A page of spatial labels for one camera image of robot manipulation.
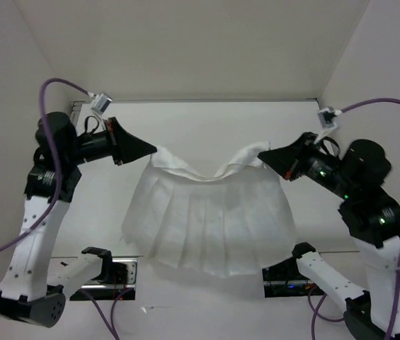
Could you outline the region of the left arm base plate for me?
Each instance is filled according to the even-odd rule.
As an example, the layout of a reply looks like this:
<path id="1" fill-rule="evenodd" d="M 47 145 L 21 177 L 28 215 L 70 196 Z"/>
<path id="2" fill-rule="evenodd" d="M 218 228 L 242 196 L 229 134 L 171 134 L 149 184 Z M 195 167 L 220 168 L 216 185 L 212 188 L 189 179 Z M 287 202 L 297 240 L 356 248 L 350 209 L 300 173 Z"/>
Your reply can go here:
<path id="1" fill-rule="evenodd" d="M 94 300 L 135 300 L 137 282 L 137 259 L 118 257 L 113 259 L 111 275 L 103 281 L 88 280 L 70 298 L 70 301 L 87 301 L 86 291 Z"/>

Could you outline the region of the white skirt cloth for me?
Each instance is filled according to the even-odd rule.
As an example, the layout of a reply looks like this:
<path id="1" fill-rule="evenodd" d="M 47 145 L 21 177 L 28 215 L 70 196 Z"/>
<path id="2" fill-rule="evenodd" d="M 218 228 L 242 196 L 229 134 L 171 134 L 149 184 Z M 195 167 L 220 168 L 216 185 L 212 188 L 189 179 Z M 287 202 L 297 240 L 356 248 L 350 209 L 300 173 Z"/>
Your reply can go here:
<path id="1" fill-rule="evenodd" d="M 258 157 L 269 149 L 269 142 L 244 147 L 207 177 L 158 147 L 127 209 L 124 240 L 164 265 L 220 278 L 288 259 L 295 221 L 280 177 Z"/>

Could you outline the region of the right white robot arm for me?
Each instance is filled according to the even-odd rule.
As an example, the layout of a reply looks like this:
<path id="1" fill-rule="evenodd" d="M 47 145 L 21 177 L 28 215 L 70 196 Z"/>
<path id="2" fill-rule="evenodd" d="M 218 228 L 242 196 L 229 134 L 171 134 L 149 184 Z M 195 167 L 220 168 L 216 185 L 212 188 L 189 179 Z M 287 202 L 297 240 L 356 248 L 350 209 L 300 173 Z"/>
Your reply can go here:
<path id="1" fill-rule="evenodd" d="M 341 199 L 338 208 L 366 267 L 367 287 L 352 283 L 308 243 L 283 261 L 287 276 L 305 276 L 340 308 L 355 339 L 400 339 L 400 205 L 383 189 L 392 169 L 376 142 L 353 141 L 343 156 L 314 133 L 259 159 L 287 181 L 306 176 Z"/>

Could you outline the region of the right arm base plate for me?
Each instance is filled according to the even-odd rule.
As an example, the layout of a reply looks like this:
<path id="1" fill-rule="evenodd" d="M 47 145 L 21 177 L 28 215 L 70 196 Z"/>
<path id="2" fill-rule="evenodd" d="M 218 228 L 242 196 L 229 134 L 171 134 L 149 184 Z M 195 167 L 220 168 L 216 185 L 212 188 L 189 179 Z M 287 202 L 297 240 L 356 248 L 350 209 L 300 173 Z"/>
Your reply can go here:
<path id="1" fill-rule="evenodd" d="M 277 265 L 263 268 L 263 289 L 265 298 L 292 298 L 323 295 L 314 282 L 303 276 L 294 259 L 285 260 Z"/>

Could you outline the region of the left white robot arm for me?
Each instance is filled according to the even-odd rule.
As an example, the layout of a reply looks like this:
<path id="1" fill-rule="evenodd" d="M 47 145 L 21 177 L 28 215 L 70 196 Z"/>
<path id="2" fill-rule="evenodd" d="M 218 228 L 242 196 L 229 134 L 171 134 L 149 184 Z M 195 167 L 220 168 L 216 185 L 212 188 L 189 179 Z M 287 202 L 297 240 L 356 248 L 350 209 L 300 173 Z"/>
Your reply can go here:
<path id="1" fill-rule="evenodd" d="M 157 148 L 125 131 L 116 118 L 107 119 L 101 132 L 78 135 L 62 112 L 41 118 L 35 138 L 39 147 L 24 191 L 23 224 L 0 283 L 0 316 L 51 328 L 84 284 L 106 283 L 114 274 L 111 251 L 92 246 L 59 273 L 48 274 L 59 228 L 81 179 L 79 165 L 106 157 L 118 166 L 129 164 Z"/>

